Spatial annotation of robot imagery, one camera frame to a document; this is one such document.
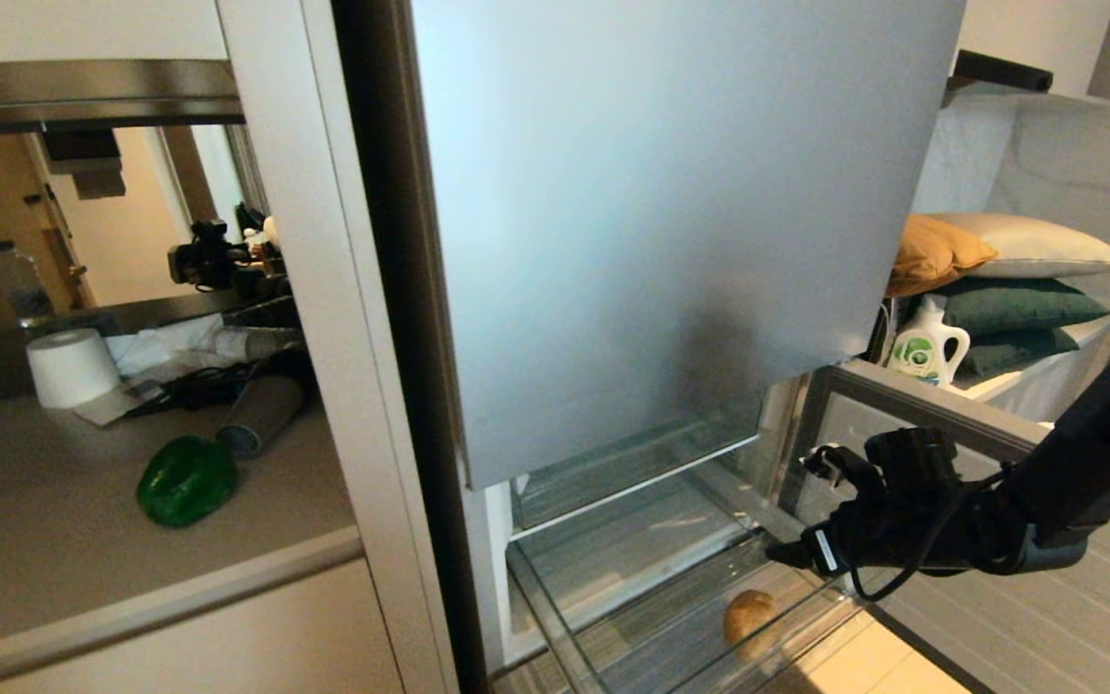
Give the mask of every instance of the plastic bottle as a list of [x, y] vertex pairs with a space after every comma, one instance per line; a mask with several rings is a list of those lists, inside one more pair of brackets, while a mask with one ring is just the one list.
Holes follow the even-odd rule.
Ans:
[[[957, 348], [952, 356], [947, 356], [946, 348], [952, 340], [957, 341]], [[889, 368], [925, 383], [948, 388], [969, 349], [968, 332], [945, 325], [945, 298], [924, 294], [919, 312], [902, 326], [894, 341]]]
[[40, 284], [36, 260], [17, 251], [14, 241], [0, 241], [0, 282], [19, 328], [33, 328], [54, 315], [54, 304]]

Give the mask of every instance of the water bottle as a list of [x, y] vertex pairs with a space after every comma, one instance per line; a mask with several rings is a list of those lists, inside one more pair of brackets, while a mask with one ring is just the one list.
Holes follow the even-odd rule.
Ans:
[[40, 285], [36, 260], [17, 251], [14, 241], [0, 241], [0, 282], [19, 328], [34, 328], [54, 315], [54, 304]]

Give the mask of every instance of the toilet paper roll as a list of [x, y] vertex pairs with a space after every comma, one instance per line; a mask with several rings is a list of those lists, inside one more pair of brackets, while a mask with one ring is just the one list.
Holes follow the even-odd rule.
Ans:
[[42, 408], [74, 408], [119, 385], [113, 356], [95, 330], [48, 334], [28, 343], [27, 352]]

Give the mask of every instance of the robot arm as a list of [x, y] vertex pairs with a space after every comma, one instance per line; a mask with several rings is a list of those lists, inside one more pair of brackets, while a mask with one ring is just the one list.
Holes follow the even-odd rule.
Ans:
[[[879, 601], [916, 571], [1013, 574], [1071, 566], [1087, 537], [1110, 519], [1110, 365], [1018, 464], [981, 482], [960, 482], [956, 447], [932, 429], [877, 434], [867, 460], [823, 445], [805, 466], [841, 475], [858, 489], [826, 522], [768, 556], [820, 575], [851, 572], [859, 595]], [[875, 594], [860, 587], [862, 566], [899, 566]]]

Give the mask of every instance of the white pillow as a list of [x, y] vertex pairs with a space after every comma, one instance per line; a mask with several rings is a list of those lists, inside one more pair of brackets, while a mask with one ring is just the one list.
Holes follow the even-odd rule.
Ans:
[[932, 215], [981, 238], [1000, 255], [973, 276], [1048, 278], [1110, 272], [1110, 245], [1066, 225], [1018, 215]]

